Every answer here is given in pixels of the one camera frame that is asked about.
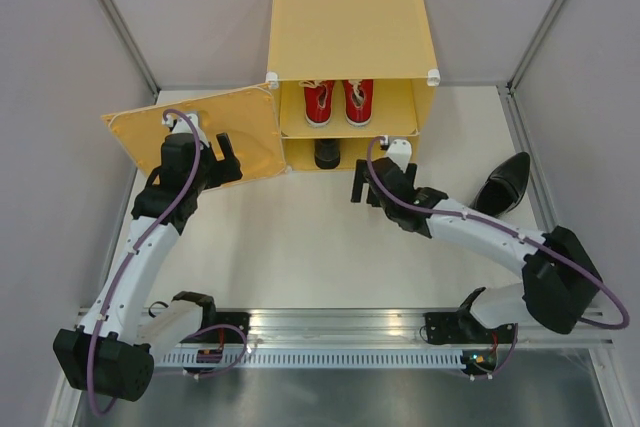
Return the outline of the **black patent loafer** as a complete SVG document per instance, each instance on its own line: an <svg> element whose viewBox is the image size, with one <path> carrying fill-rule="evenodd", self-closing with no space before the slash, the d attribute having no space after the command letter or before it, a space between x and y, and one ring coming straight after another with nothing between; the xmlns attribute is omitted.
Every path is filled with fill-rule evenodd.
<svg viewBox="0 0 640 427"><path fill-rule="evenodd" d="M321 170L336 169L341 162L340 141L322 138L314 141L314 162Z"/></svg>
<svg viewBox="0 0 640 427"><path fill-rule="evenodd" d="M506 159L489 174L469 207L495 218L514 210L526 193L530 167L527 152Z"/></svg>

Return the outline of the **red canvas sneaker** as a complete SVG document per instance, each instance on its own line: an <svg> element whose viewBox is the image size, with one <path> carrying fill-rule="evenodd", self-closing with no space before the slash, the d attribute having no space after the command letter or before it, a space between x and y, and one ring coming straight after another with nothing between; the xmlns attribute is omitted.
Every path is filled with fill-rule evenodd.
<svg viewBox="0 0 640 427"><path fill-rule="evenodd" d="M304 91L305 117L314 128L326 126L332 116L334 80L304 80L299 82Z"/></svg>
<svg viewBox="0 0 640 427"><path fill-rule="evenodd" d="M348 123L354 127L366 126L372 118L374 80L351 79L343 80L342 84Z"/></svg>

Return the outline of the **yellow cabinet door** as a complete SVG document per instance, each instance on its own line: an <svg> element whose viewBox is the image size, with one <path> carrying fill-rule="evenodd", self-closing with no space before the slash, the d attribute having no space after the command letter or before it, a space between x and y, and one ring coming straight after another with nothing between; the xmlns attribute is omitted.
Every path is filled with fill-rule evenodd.
<svg viewBox="0 0 640 427"><path fill-rule="evenodd" d="M160 147L169 134L163 123L168 108L198 116L198 125L218 159L222 150L216 136L227 134L243 182L285 172L276 102L268 87L259 84L225 90L169 90L154 105L104 115L102 121L144 176L160 165Z"/></svg>

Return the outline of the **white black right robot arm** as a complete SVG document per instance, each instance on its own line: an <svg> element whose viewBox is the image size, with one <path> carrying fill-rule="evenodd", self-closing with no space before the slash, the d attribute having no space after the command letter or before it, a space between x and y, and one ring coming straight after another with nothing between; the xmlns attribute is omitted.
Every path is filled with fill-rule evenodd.
<svg viewBox="0 0 640 427"><path fill-rule="evenodd" d="M602 278L573 231L515 228L444 192L414 187L408 170L387 157L357 161L351 200L382 208L406 232L456 244L519 277L507 287L475 289L456 310L457 331L469 342L523 320L567 335L599 291Z"/></svg>

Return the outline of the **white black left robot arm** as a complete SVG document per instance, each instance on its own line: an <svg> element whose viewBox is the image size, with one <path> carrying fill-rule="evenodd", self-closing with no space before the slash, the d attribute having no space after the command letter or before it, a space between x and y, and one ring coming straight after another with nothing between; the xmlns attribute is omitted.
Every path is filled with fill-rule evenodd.
<svg viewBox="0 0 640 427"><path fill-rule="evenodd" d="M78 326L60 330L53 351L74 389L136 401L155 365L189 336L198 343L218 331L214 299L181 291L146 325L144 303L160 267L198 207L200 194L242 177L227 134L216 140L222 155L189 132L171 133L161 161L137 195L118 267Z"/></svg>

